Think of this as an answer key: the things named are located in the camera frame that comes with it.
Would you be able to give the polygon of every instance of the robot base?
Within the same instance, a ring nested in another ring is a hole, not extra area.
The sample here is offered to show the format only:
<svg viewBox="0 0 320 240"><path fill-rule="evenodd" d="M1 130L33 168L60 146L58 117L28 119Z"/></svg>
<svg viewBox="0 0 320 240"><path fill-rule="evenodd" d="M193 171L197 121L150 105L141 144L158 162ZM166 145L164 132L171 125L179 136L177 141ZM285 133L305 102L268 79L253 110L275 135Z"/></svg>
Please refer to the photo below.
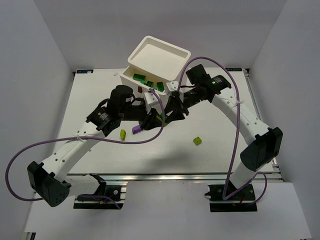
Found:
<svg viewBox="0 0 320 240"><path fill-rule="evenodd" d="M99 193L101 196L106 196L113 199L120 208L123 207L121 200L121 185L106 185ZM111 202L103 198L87 198L77 196L74 200L73 209L104 209L104 210L118 210L118 208Z"/></svg>
<svg viewBox="0 0 320 240"><path fill-rule="evenodd" d="M224 184L209 185L209 192L205 194L210 199L210 212L257 212L257 205L249 204L256 200L255 191L251 184L243 190L230 197L228 200L223 200Z"/></svg>

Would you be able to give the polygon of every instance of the cable tie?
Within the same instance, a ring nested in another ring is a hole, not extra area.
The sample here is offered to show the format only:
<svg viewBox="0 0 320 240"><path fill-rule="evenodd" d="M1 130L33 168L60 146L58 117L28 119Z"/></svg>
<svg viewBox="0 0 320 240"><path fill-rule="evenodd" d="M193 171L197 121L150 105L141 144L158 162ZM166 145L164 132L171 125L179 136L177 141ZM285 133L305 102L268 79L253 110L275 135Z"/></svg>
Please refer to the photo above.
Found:
<svg viewBox="0 0 320 240"><path fill-rule="evenodd" d="M78 141L82 142L84 145L87 146L88 152L91 152L90 147L88 146L88 144L87 144L81 137L79 137L79 134L75 135L75 137L76 137L76 139L77 139Z"/></svg>
<svg viewBox="0 0 320 240"><path fill-rule="evenodd" d="M235 101L235 104L234 104L234 105L230 108L230 110L227 112L226 116L229 115L229 113L231 112L231 110L232 110L233 108L235 108L237 105L240 105L240 104L243 104L243 103L244 103L243 100L240 100L240 101L236 100L236 101Z"/></svg>

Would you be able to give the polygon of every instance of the yellow-green block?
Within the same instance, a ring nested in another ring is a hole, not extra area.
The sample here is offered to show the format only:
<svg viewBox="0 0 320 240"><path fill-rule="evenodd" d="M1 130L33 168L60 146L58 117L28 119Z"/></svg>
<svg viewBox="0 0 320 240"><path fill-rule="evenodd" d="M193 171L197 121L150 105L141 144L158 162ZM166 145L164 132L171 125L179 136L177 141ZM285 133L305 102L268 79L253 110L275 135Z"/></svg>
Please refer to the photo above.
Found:
<svg viewBox="0 0 320 240"><path fill-rule="evenodd" d="M202 140L197 136L195 139L193 139L193 142L198 146L200 143L202 143Z"/></svg>
<svg viewBox="0 0 320 240"><path fill-rule="evenodd" d="M121 140L124 141L126 139L126 130L122 129L120 131Z"/></svg>
<svg viewBox="0 0 320 240"><path fill-rule="evenodd" d="M160 115L157 115L156 118L162 122L162 117Z"/></svg>

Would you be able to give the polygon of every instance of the black sticker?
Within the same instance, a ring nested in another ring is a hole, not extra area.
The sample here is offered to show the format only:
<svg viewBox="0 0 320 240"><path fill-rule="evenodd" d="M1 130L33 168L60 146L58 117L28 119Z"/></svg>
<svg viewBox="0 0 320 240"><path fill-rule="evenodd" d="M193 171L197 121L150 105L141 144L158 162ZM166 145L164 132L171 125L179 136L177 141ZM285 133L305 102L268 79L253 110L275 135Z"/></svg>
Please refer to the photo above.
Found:
<svg viewBox="0 0 320 240"><path fill-rule="evenodd" d="M82 69L76 71L77 74L92 74L93 72L93 69Z"/></svg>
<svg viewBox="0 0 320 240"><path fill-rule="evenodd" d="M227 69L229 72L242 72L241 67L226 67L225 69Z"/></svg>

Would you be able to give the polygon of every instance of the wire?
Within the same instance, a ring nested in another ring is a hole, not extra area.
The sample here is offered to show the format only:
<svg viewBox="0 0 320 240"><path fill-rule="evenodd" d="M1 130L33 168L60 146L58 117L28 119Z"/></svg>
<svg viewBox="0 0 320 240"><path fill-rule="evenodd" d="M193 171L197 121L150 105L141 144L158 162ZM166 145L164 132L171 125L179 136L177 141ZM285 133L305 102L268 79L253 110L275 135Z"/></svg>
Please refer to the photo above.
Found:
<svg viewBox="0 0 320 240"><path fill-rule="evenodd" d="M161 107L161 111L162 111L162 115L165 115L165 108L164 105L160 99L160 97L156 94L156 92L150 88L149 89L154 96L157 98L157 100L159 101L160 107ZM153 136L152 138L148 139L148 140L143 140L143 141L118 141L118 140L112 140L112 139L105 139L105 138L100 138L100 137L94 137L94 136L79 136L79 138L81 138L82 140L97 140L97 141L102 141L102 142L108 142L108 143L114 143L114 144L145 144L145 143L149 143L153 140L155 140L157 137L159 137L159 135L162 133L163 129L165 127L165 118L163 118L162 120L162 124L161 124L161 128L159 130L159 132ZM20 151L18 151L9 161L6 169L5 169L5 184L6 187L8 188L9 192L16 198L19 199L21 201L25 201L25 202L33 202L33 201L40 201L42 200L42 198L24 198L21 197L19 195L17 195L15 193L15 191L12 189L10 182L9 182L9 170L11 165L14 163L14 161L16 160L16 158L22 154L23 152L25 152L28 149L31 149L33 147L39 146L39 145L43 145L43 144L50 144L50 143L56 143L56 142L62 142L62 141L74 141L74 140L78 140L78 137L64 137L64 138L58 138L58 139L52 139L52 140L46 140L46 141L40 141L40 142L36 142L33 143L29 146L24 147L23 149L21 149Z"/></svg>
<svg viewBox="0 0 320 240"><path fill-rule="evenodd" d="M183 79L183 76L187 70L187 67L192 63L194 62L195 60L198 60L198 59L204 59L204 60L208 60L216 65L218 65L223 71L225 71L225 73L229 76L229 78L231 79L233 85L234 85L234 89L235 89L235 95L236 95L236 100L237 102L240 102L240 95L239 95L239 89L238 89L238 86L237 86L237 83L235 81L235 79L231 76L231 74L228 72L228 70L223 66L221 65L219 62L209 58L209 57L206 57L206 56L198 56L198 57L195 57L193 59L191 59L182 69L182 72L181 72L181 75L180 75L180 79L179 79L179 85L178 85L178 88L177 88L177 91L179 92L180 90L180 87L181 87L181 83L182 83L182 79ZM243 186L241 186L240 188L238 188L237 190L235 190L234 192L230 193L228 196L226 196L227 194L227 188L228 188L228 185L229 185L229 181L230 181L230 175L231 175L231 172L232 172L232 167L234 165L234 162L235 162L235 157L236 157L236 152L237 152L237 146L238 146L238 141L239 141L239 132L240 132L240 104L237 104L237 111L236 111L236 126L235 126L235 139L234 139L234 145L233 145L233 151L232 151L232 156L231 156L231 161L230 161L230 165L229 165L229 169L228 169L228 173L226 175L226 180L225 180L225 185L224 185L224 188L223 188L223 193L222 193L222 199L223 200L228 200L230 197L232 197L233 195L235 195L236 193L240 192L242 189L244 189L246 186L248 186L252 180L256 177L257 174L264 174L262 172L259 172L259 173L256 173L254 175L254 177L249 180L247 183L245 183ZM267 189L267 176L264 174L265 176L265 189ZM259 201L263 195L265 194L266 191L263 191L262 195L255 201Z"/></svg>
<svg viewBox="0 0 320 240"><path fill-rule="evenodd" d="M131 96L131 97L133 98L133 100L132 100L131 104L133 104L133 103L136 101L136 96L135 96L134 94L132 94L132 96Z"/></svg>
<svg viewBox="0 0 320 240"><path fill-rule="evenodd" d="M104 188L104 193L103 193L103 195L106 195L106 191L107 191L107 188L105 187Z"/></svg>
<svg viewBox="0 0 320 240"><path fill-rule="evenodd" d="M110 99L107 98L105 100L102 100L99 104L98 104L98 107L102 107L103 105L105 105Z"/></svg>
<svg viewBox="0 0 320 240"><path fill-rule="evenodd" d="M79 197L82 198L93 198L93 199L108 199L109 201L111 201L119 210L121 210L121 207L119 207L119 205L110 197L108 196L103 196L103 195L91 195L91 194L80 194Z"/></svg>
<svg viewBox="0 0 320 240"><path fill-rule="evenodd" d="M265 193L266 193L267 185L268 185L267 176L266 176L266 174L265 174L264 172L258 171L258 172L254 175L253 179L254 179L258 174L262 174L262 175L264 176L264 182L265 182L265 183L264 183L264 189L263 189L261 195L260 195L255 201L250 202L250 203L248 203L247 205L256 204L258 201L260 201L260 199L262 199L262 197L263 197L263 196L265 195Z"/></svg>
<svg viewBox="0 0 320 240"><path fill-rule="evenodd" d="M106 198L106 199L103 199L102 200L103 201L103 203L106 203L107 201L108 201L108 199ZM99 204L95 204L95 206L93 207L93 208L90 208L90 209L97 209L99 206L100 206L100 202L99 202Z"/></svg>
<svg viewBox="0 0 320 240"><path fill-rule="evenodd" d="M242 200L241 200L240 202L238 202L238 203L235 203L234 205L235 205L235 206L240 205L240 204L243 203L244 200L245 200L245 196L242 196Z"/></svg>

